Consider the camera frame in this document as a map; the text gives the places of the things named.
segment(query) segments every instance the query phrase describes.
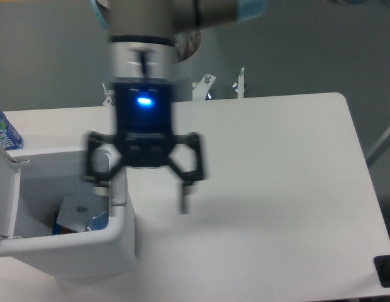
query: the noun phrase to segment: blue led light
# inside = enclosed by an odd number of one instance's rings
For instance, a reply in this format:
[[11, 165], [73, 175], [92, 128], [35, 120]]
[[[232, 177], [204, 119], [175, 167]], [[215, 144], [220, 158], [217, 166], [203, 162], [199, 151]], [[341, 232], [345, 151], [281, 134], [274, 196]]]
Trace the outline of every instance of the blue led light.
[[151, 107], [153, 105], [153, 101], [149, 98], [138, 98], [138, 103], [143, 107]]

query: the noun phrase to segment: white container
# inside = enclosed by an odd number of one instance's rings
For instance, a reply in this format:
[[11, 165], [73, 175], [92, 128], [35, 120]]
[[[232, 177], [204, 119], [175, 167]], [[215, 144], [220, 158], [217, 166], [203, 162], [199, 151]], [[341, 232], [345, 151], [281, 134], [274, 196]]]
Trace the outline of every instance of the white container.
[[[83, 156], [78, 147], [9, 153], [0, 147], [0, 257], [14, 257], [61, 278], [114, 274], [135, 266], [135, 212], [125, 169], [105, 190], [105, 229], [51, 235], [64, 196], [96, 190], [82, 180]], [[104, 152], [95, 162], [109, 167], [113, 160]]]

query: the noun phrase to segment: gray wall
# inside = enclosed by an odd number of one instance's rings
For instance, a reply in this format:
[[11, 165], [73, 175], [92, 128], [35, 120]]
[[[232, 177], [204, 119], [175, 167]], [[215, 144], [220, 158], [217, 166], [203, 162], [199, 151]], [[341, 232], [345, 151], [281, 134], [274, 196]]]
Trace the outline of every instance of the gray wall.
[[[89, 0], [0, 3], [0, 108], [100, 105], [106, 40]], [[247, 96], [342, 93], [365, 152], [390, 125], [390, 9], [380, 0], [271, 0], [260, 19], [203, 31], [194, 63], [194, 79], [218, 77], [217, 98], [234, 96], [241, 66]], [[390, 151], [371, 173], [390, 216]]]

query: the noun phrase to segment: blue packaging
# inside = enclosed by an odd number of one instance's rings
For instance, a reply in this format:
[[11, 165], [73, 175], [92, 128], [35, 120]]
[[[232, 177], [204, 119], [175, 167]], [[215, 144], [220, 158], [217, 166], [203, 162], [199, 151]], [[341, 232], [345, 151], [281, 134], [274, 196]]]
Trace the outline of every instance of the blue packaging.
[[0, 110], [0, 146], [8, 150], [23, 148], [23, 139]]

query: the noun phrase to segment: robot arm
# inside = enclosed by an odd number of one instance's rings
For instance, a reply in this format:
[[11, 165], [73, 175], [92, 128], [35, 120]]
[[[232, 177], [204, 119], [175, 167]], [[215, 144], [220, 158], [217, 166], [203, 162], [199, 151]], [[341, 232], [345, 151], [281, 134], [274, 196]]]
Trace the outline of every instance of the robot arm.
[[[264, 0], [93, 1], [98, 17], [111, 23], [116, 134], [89, 135], [85, 180], [107, 186], [124, 166], [169, 166], [182, 180], [180, 209], [187, 213], [187, 187], [204, 179], [204, 167], [201, 136], [176, 136], [172, 129], [174, 34], [252, 17]], [[115, 145], [121, 158], [109, 172], [98, 172], [92, 155], [104, 143]], [[195, 151], [195, 170], [183, 172], [171, 159], [178, 144]]]

